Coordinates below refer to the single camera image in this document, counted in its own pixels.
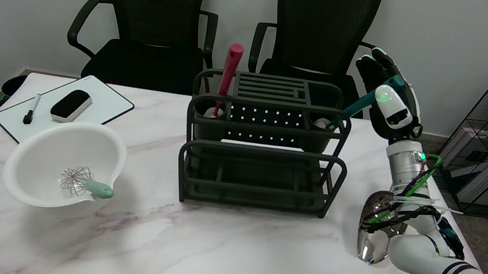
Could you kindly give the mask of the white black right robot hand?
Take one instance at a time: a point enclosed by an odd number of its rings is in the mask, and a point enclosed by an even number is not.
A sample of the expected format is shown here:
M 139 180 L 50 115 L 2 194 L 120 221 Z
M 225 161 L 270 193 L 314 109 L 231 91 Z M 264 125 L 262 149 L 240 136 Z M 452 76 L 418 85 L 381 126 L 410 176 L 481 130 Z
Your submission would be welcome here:
M 371 54 L 364 54 L 355 65 L 367 93 L 344 112 L 354 116 L 368 107 L 373 130 L 390 144 L 418 139 L 424 127 L 412 86 L 384 50 L 368 43 L 365 46 Z

